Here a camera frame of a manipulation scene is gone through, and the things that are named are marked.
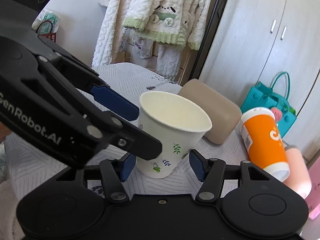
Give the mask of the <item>black clothes rack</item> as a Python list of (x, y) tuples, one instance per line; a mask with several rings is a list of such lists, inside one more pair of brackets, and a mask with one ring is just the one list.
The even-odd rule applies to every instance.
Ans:
[(212, 0), (208, 11), (207, 25), (204, 32), (204, 37), (197, 55), (194, 60), (193, 67), (189, 74), (188, 80), (198, 79), (204, 67), (206, 58), (209, 54), (213, 39), (216, 35), (218, 26), (223, 15), (227, 0)]

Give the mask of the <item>orange paper cup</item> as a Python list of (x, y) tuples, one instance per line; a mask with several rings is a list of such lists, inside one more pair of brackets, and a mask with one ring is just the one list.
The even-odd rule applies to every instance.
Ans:
[(246, 111), (240, 119), (239, 131), (249, 160), (284, 182), (290, 168), (273, 112), (265, 107)]

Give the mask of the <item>brown paper cup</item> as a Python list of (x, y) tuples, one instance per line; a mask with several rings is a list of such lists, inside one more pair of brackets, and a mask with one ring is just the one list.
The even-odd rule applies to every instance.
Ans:
[(198, 79), (188, 81), (178, 95), (197, 104), (208, 114), (212, 129), (204, 136), (214, 144), (223, 144), (241, 119), (241, 110), (235, 103)]

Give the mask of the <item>pink cup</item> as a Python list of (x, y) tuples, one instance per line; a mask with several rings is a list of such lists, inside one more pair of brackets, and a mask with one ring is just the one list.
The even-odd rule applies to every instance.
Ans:
[(303, 155), (296, 146), (285, 147), (285, 154), (290, 175), (283, 183), (305, 199), (311, 192), (312, 182)]

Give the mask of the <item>teal felt handbag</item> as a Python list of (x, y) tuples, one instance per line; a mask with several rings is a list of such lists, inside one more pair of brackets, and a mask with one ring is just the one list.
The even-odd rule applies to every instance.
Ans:
[[(287, 76), (287, 91), (285, 92), (285, 97), (273, 91), (276, 82), (283, 75)], [(242, 113), (245, 113), (255, 107), (265, 107), (270, 110), (275, 108), (280, 112), (279, 114), (274, 114), (274, 116), (276, 118), (280, 135), (284, 137), (297, 118), (296, 111), (288, 102), (290, 89), (291, 79), (288, 72), (281, 72), (276, 76), (271, 87), (265, 86), (260, 81), (255, 86), (251, 87), (240, 109)]]

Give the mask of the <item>white fleece robe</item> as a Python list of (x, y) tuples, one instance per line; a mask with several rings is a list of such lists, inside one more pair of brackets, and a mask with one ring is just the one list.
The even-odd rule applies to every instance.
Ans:
[[(127, 15), (131, 1), (110, 0), (98, 35), (92, 66), (105, 66), (115, 61), (126, 30), (131, 29), (123, 26), (124, 18)], [(180, 67), (181, 47), (170, 44), (158, 44), (156, 72), (169, 80), (174, 80)]]

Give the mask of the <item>white fleece pajama top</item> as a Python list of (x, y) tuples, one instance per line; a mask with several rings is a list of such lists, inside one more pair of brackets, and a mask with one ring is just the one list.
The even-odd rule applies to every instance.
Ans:
[(199, 50), (211, 0), (132, 0), (125, 28), (162, 44)]

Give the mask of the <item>white patterned tablecloth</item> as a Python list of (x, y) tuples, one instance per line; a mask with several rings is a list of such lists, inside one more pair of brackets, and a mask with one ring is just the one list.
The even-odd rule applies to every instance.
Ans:
[[(106, 67), (95, 67), (109, 88), (94, 86), (90, 93), (83, 95), (100, 110), (114, 110), (122, 118), (137, 125), (139, 97), (147, 91), (163, 91), (176, 94), (180, 85), (132, 63), (116, 63)], [(15, 133), (4, 141), (7, 155), (7, 171), (17, 199), (36, 189), (49, 178), (65, 168), (65, 165), (31, 146)], [(227, 164), (240, 164), (247, 159), (247, 152), (235, 129), (221, 145), (214, 145), (203, 138), (195, 148), (206, 158), (216, 157)], [(184, 158), (171, 175), (153, 179), (140, 173), (136, 168), (123, 184), (129, 196), (133, 194), (184, 194), (195, 195), (201, 183), (192, 171), (188, 158)]]

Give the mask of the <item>grey wooden wardrobe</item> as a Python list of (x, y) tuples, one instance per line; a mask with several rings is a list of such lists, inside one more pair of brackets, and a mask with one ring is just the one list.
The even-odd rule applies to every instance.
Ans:
[(319, 0), (227, 0), (200, 81), (237, 105), (257, 82), (284, 94), (297, 120), (284, 140), (319, 150)]

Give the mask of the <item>white leaf-print paper cup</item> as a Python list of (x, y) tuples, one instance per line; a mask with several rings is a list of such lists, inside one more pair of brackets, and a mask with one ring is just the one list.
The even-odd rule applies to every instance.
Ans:
[(137, 158), (136, 168), (151, 178), (165, 178), (211, 130), (208, 114), (192, 101), (167, 92), (140, 96), (138, 127), (162, 143), (162, 152), (151, 160)]

